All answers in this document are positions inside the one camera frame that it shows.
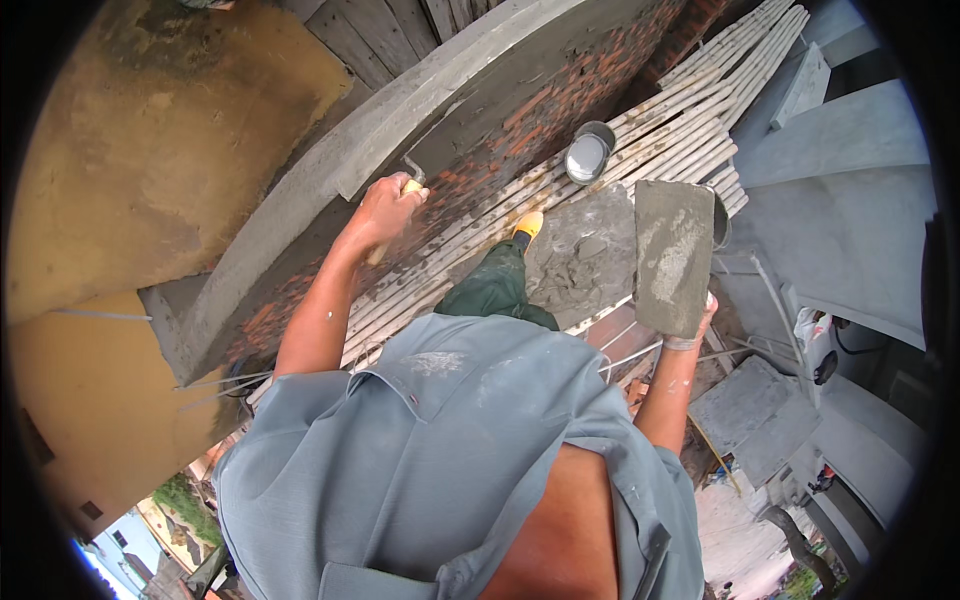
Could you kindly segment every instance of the man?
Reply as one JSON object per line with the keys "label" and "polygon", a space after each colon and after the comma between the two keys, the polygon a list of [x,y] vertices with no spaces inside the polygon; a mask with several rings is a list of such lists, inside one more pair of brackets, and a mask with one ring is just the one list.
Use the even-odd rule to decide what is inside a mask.
{"label": "man", "polygon": [[274,384],[215,473],[224,538],[257,597],[700,598],[678,455],[694,340],[668,338],[630,421],[602,354],[527,302],[513,239],[391,340],[339,371],[352,282],[427,190],[374,183],[294,313]]}

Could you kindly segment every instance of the gray shirt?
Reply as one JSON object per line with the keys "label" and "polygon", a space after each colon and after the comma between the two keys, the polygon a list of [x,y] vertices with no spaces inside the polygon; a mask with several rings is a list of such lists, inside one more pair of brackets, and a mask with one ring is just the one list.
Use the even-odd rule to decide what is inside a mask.
{"label": "gray shirt", "polygon": [[700,598],[693,485],[631,423],[601,359],[511,317],[431,314],[373,367],[279,378],[214,473],[237,569],[261,599],[476,597],[567,442],[606,459],[620,597],[662,524],[652,597]]}

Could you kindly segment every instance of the green plant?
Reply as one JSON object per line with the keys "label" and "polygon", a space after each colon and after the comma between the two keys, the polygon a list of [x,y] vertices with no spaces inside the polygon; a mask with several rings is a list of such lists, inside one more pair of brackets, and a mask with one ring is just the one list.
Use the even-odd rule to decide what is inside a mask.
{"label": "green plant", "polygon": [[193,527],[201,540],[214,546],[224,542],[217,519],[193,493],[190,482],[183,473],[177,473],[161,484],[154,490],[153,498],[157,504],[163,504],[177,511],[180,518]]}
{"label": "green plant", "polygon": [[791,600],[810,600],[813,589],[817,586],[817,575],[805,566],[797,565],[786,578],[783,591]]}

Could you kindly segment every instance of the wooden handle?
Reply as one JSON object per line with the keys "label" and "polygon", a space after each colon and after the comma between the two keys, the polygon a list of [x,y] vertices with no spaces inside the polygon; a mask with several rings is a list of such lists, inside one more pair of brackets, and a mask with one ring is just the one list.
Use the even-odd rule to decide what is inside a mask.
{"label": "wooden handle", "polygon": [[[400,190],[400,196],[422,189],[422,183],[418,182],[417,180],[409,180],[403,186],[403,189]],[[383,260],[383,256],[387,253],[388,248],[390,248],[390,244],[380,244],[374,248],[373,251],[367,255],[367,264],[371,267],[375,267],[380,264],[380,261]]]}

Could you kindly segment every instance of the green pants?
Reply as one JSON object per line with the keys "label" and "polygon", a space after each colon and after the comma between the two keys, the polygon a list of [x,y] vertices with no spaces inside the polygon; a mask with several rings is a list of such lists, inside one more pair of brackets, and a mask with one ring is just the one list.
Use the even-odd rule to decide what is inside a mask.
{"label": "green pants", "polygon": [[504,240],[433,311],[454,317],[504,315],[560,331],[553,315],[528,302],[526,272],[523,249],[513,240]]}

